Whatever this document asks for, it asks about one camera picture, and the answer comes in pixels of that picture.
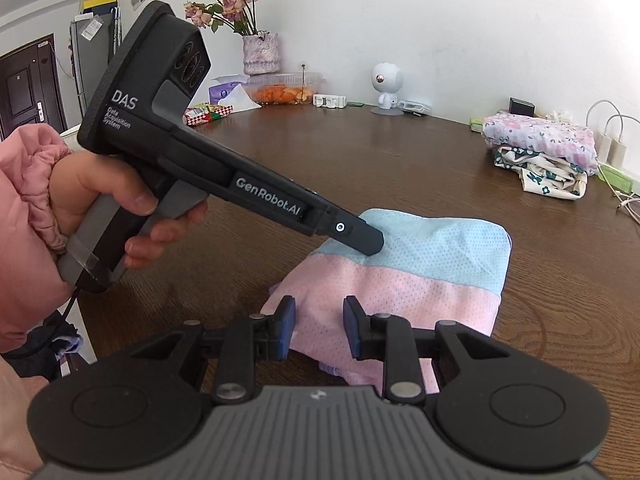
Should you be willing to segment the person's left hand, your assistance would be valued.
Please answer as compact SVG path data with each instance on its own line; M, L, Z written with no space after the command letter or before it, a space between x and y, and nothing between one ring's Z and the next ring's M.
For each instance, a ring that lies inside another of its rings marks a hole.
M60 232L74 234L102 194L113 196L137 216L148 216L157 207L157 198L124 162L90 152L73 153L53 166L50 177L50 205ZM207 204L201 202L177 219L160 220L148 235L131 237L125 244L126 268L150 266L168 245L182 240L191 226L202 223L206 212Z

